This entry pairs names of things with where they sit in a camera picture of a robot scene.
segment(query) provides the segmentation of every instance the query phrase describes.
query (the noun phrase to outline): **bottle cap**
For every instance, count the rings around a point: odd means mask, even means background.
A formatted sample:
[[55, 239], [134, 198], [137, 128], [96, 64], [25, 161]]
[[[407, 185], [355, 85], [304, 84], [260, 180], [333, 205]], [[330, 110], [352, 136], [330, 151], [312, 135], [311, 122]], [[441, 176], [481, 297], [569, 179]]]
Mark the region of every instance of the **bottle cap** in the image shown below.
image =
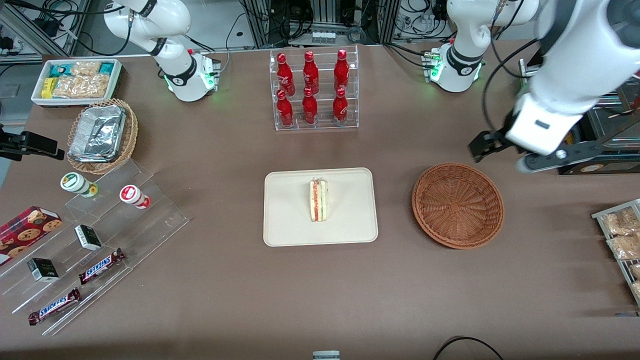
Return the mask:
[[60, 187], [68, 192], [76, 192], [83, 188], [86, 179], [77, 172], [70, 172], [60, 180]]
[[120, 190], [120, 200], [126, 202], [127, 204], [134, 204], [140, 201], [142, 197], [142, 192], [135, 185], [127, 185]]

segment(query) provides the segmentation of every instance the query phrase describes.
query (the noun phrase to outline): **bread slice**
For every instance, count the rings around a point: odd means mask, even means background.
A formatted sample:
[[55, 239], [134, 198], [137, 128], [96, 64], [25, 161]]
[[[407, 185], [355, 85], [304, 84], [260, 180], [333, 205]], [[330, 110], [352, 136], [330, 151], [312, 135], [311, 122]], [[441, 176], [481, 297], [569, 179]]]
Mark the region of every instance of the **bread slice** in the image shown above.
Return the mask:
[[311, 221], [325, 221], [328, 214], [327, 208], [327, 183], [323, 179], [313, 179], [309, 182], [309, 205]]

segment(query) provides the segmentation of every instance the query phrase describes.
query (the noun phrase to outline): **red bottle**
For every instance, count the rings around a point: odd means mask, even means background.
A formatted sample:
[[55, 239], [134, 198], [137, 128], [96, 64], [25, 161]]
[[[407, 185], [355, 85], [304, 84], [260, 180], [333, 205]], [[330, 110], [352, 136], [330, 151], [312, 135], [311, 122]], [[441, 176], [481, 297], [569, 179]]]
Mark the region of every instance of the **red bottle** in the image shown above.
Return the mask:
[[287, 63], [287, 57], [285, 54], [280, 53], [276, 57], [278, 60], [278, 82], [280, 88], [287, 92], [288, 96], [293, 96], [296, 93], [296, 86], [293, 85], [293, 71]]
[[347, 99], [344, 98], [344, 88], [340, 87], [335, 91], [336, 98], [333, 100], [333, 123], [336, 126], [343, 126], [347, 121]]
[[305, 77], [305, 86], [310, 87], [313, 94], [320, 91], [320, 75], [318, 74], [318, 65], [314, 61], [314, 52], [305, 52], [305, 67], [302, 69]]
[[287, 94], [284, 92], [284, 90], [279, 89], [276, 95], [278, 96], [278, 102], [276, 103], [276, 107], [278, 108], [278, 114], [280, 116], [280, 121], [282, 122], [282, 126], [292, 127], [293, 126], [293, 108], [291, 107], [291, 103], [287, 99]]
[[345, 49], [338, 50], [338, 62], [333, 68], [333, 77], [335, 79], [334, 87], [336, 90], [341, 86], [346, 88], [349, 85], [349, 63], [347, 63], [347, 51]]
[[305, 88], [305, 98], [302, 99], [302, 108], [305, 110], [305, 122], [313, 125], [318, 120], [318, 102], [314, 97], [313, 90], [308, 86]]

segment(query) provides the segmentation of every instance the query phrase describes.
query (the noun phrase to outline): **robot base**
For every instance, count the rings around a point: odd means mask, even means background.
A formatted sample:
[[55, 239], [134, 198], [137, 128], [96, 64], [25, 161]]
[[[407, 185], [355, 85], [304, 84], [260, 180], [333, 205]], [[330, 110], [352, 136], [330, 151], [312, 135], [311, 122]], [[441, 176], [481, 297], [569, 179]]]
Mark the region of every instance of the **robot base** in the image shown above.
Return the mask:
[[218, 91], [220, 82], [220, 62], [213, 62], [212, 59], [201, 54], [193, 54], [192, 57], [196, 60], [197, 68], [185, 85], [176, 86], [171, 84], [166, 76], [164, 78], [169, 90], [178, 99], [186, 102], [200, 100], [210, 92]]
[[478, 65], [475, 74], [459, 75], [458, 71], [447, 61], [446, 54], [450, 47], [451, 44], [435, 47], [431, 50], [431, 58], [422, 57], [424, 66], [433, 67], [432, 69], [424, 69], [424, 79], [428, 83], [438, 84], [448, 92], [463, 92], [478, 79], [482, 65]]

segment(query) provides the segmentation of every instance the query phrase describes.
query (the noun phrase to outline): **brown tabletop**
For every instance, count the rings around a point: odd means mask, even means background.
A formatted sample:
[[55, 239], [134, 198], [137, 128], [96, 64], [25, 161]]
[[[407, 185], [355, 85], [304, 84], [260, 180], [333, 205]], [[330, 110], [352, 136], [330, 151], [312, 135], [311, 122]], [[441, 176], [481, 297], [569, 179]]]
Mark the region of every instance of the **brown tabletop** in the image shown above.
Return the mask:
[[[498, 48], [508, 54], [520, 44]], [[299, 360], [331, 349], [345, 360], [429, 359], [455, 335], [481, 338], [507, 359], [639, 357], [640, 318], [613, 317], [637, 308], [590, 217], [640, 197], [638, 175], [522, 175], [510, 149], [475, 165], [506, 208], [487, 246], [445, 248], [413, 218], [422, 171], [472, 164], [467, 144], [486, 129], [480, 93], [496, 64], [490, 52], [472, 88], [449, 94], [387, 49], [361, 46], [360, 129], [323, 134], [275, 132], [268, 56], [232, 54], [220, 91], [195, 103], [167, 91], [152, 58], [121, 59], [119, 97], [140, 122], [134, 159], [193, 221], [54, 337], [0, 306], [1, 359]], [[504, 72], [495, 78], [494, 122], [518, 87]], [[34, 106], [27, 130], [66, 149], [77, 113]], [[346, 167], [373, 173], [376, 241], [264, 244], [268, 173]], [[30, 205], [64, 205], [71, 194], [58, 182], [69, 170], [39, 156], [13, 163], [0, 223]], [[457, 343], [441, 359], [463, 356], [491, 353]]]

